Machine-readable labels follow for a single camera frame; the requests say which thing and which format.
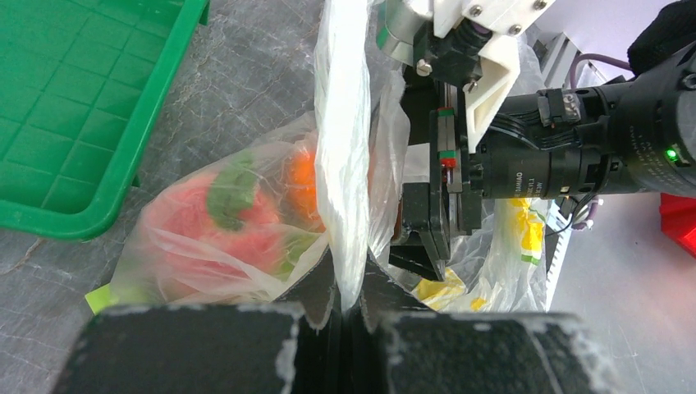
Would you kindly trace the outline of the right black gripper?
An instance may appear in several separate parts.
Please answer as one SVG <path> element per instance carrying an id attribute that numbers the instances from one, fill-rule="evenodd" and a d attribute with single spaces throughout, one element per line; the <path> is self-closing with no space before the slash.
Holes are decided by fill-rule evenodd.
<path id="1" fill-rule="evenodd" d="M 461 88 L 419 76 L 406 66 L 401 106 L 410 120 L 409 145 L 427 145 L 418 193 L 404 187 L 402 225 L 391 240 L 388 263 L 423 279 L 443 282 L 451 242 L 481 227 L 480 166 L 471 161 Z"/>

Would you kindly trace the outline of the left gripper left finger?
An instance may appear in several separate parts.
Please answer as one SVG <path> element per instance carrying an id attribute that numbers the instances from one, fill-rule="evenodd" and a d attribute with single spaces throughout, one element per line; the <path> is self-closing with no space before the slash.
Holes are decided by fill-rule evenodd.
<path id="1" fill-rule="evenodd" d="M 278 300 L 122 305 L 95 315 L 56 393 L 336 393 L 340 295 L 332 254 Z"/>

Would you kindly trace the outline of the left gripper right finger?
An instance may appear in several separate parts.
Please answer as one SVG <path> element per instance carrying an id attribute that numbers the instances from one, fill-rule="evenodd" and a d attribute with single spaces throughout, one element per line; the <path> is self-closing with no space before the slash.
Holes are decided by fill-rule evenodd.
<path id="1" fill-rule="evenodd" d="M 347 316 L 350 393 L 617 393 L 608 353 L 571 314 L 438 313 L 369 256 Z"/>

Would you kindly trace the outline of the clear plastic bag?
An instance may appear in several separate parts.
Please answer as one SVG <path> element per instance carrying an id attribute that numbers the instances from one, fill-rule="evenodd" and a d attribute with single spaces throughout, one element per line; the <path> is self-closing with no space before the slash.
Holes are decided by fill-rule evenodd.
<path id="1" fill-rule="evenodd" d="M 392 71 L 379 104 L 371 103 L 364 46 L 372 7 L 370 1 L 330 1 L 324 7 L 314 50 L 312 112 L 171 184 L 242 153 L 252 154 L 263 188 L 273 193 L 284 222 L 317 236 L 289 278 L 277 280 L 246 267 L 245 273 L 254 282 L 249 293 L 229 300 L 203 295 L 165 300 L 139 229 L 142 212 L 152 200 L 142 209 L 128 236 L 109 283 L 116 305 L 271 302 L 295 285 L 325 250 L 332 254 L 334 281 L 343 296 L 343 306 L 350 307 L 357 301 L 367 258 L 374 254 L 379 266 L 387 265 L 399 199 L 404 187 L 416 181 L 412 152 L 407 146 L 409 121 L 400 105 L 405 92 L 403 77 Z M 299 149 L 315 152 L 317 205 L 324 226 L 321 232 L 310 231 L 287 198 L 286 164 Z"/>

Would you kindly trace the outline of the orange fake fruit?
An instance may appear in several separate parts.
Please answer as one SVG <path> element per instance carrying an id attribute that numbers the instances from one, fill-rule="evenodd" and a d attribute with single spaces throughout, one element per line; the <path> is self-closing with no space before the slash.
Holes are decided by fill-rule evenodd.
<path id="1" fill-rule="evenodd" d="M 299 149 L 293 153 L 286 164 L 287 198 L 296 216 L 310 231 L 324 231 L 318 213 L 317 188 L 314 169 L 315 152 Z"/>

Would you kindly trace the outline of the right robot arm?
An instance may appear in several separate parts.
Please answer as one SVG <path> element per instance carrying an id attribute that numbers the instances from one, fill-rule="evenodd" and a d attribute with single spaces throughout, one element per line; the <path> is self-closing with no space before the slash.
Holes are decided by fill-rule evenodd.
<path id="1" fill-rule="evenodd" d="M 511 96 L 517 37 L 545 1 L 387 1 L 378 47 L 405 65 L 410 141 L 391 265 L 442 281 L 485 199 L 695 194 L 695 4 L 673 2 L 630 46 L 631 80 Z"/>

